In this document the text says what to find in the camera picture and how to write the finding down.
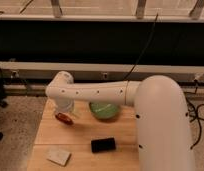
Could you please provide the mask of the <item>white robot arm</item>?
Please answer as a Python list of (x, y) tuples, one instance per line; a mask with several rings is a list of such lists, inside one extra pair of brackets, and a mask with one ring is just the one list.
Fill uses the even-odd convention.
[(60, 71), (45, 93), (60, 111), (75, 100), (132, 106), (140, 171), (196, 171), (187, 102), (172, 78), (154, 75), (142, 81), (76, 84), (70, 73)]

